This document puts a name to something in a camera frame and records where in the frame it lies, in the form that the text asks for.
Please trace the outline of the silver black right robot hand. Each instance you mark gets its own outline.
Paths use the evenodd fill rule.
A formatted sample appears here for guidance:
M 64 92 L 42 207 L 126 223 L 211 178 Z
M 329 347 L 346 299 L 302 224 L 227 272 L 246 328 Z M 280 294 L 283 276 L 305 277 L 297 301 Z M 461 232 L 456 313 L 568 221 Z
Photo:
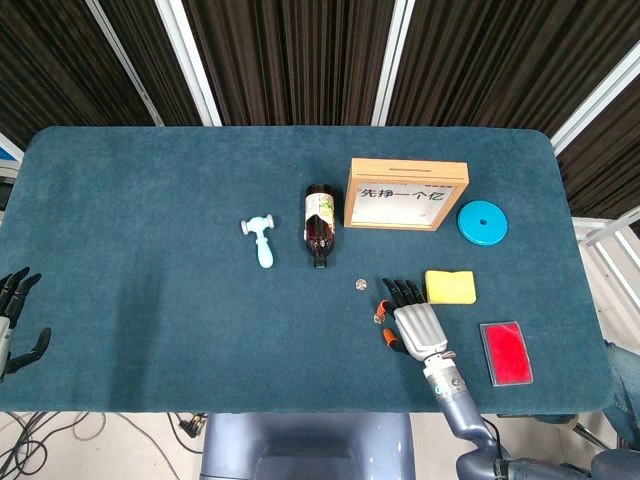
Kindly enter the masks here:
M 385 345 L 420 362 L 443 354 L 448 346 L 447 337 L 434 309 L 418 285 L 411 280 L 389 278 L 383 278 L 382 282 L 392 300 L 383 300 L 378 308 L 390 315 L 396 325 L 396 329 L 382 329 Z

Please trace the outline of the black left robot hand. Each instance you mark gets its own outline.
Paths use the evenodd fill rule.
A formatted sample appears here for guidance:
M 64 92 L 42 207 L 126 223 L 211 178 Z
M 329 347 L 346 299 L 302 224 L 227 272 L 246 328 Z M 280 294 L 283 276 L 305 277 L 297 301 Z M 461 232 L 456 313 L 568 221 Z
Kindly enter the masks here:
M 13 332 L 26 297 L 41 278 L 40 273 L 29 276 L 29 272 L 30 268 L 25 267 L 1 279 L 1 380 L 38 361 L 50 343 L 52 331 L 50 327 L 45 327 L 31 350 L 17 357 L 11 354 Z

